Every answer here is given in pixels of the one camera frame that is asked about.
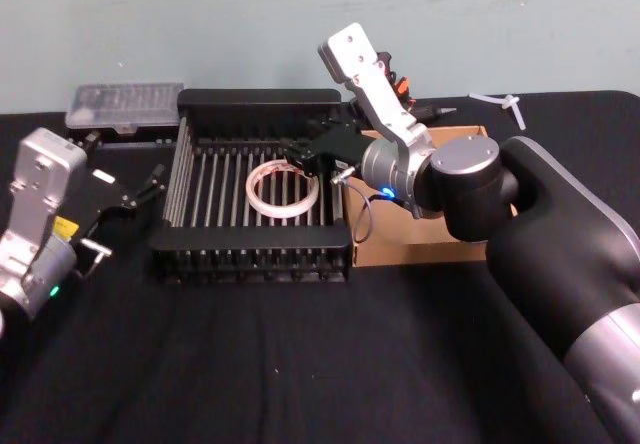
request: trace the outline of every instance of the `orange part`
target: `orange part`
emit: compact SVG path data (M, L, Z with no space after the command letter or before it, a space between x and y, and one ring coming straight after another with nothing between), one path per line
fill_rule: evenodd
M400 79L400 82L398 82L398 85L396 86L396 92L400 95L403 95L409 92L408 78L403 77L402 79Z

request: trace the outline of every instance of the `black dish rack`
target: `black dish rack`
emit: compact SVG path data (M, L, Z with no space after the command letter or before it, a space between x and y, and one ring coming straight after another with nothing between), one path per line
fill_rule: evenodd
M200 90L178 97L181 116L163 226L150 245L161 275L180 283L225 280L345 280L352 242L342 189L320 176L320 195L306 214L273 219L245 198L251 169L283 158L281 139L304 144L314 126L340 120L331 90ZM273 174L263 200L291 203L306 179Z

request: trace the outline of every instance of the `cardboard box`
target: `cardboard box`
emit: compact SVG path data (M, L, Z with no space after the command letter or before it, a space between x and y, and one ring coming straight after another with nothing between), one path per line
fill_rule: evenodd
M436 147L445 142L467 135L484 135L482 126L438 127L429 129ZM379 137L373 131L364 134ZM359 188L366 196L378 194L360 179L351 178L350 184ZM352 228L362 209L362 198L352 189L346 188L345 205L347 220ZM411 213L389 201L372 203L374 230L369 239L354 243L353 266L387 266L437 262L482 261L485 259L484 244L469 244L451 237L444 218L413 219ZM369 215L361 219L358 237L363 236L369 226Z

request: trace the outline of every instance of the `wire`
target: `wire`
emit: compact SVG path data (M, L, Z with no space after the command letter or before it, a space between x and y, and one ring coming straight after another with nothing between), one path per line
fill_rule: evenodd
M355 192L357 192L358 194L360 194L360 197L362 197L362 200L364 201L364 204L362 205L362 209L360 209L360 213L358 214L358 217L356 218L356 221L353 225L353 232L352 232L352 238L353 238L353 242L355 242L356 244L362 244L363 242L366 242L367 239L369 239L371 237L371 234L373 234L373 212L371 210L371 202L373 201L388 201L389 198L387 196L385 196L384 194L375 194L371 197L367 197L365 196L365 194L358 189L355 186L352 186L351 184L349 184L347 181L340 181L340 184L348 187L349 189L354 190ZM367 229L367 233L365 234L365 236L361 239L358 239L358 229L360 229L360 222L362 221L362 218L364 217L364 211L368 211L369 212L369 229Z

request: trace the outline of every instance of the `black table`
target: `black table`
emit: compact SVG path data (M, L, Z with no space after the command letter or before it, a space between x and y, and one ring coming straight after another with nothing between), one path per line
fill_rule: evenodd
M640 99L521 97L527 134L640 229ZM436 102L459 108L447 123L483 124L499 141L518 132L495 105ZM0 117L2 189L18 139L62 122ZM101 165L134 185L152 160ZM5 191L0 202L6 222ZM63 289L3 364L0 441L609 442L484 264L177 290L145 272L147 231L110 227L118 252Z

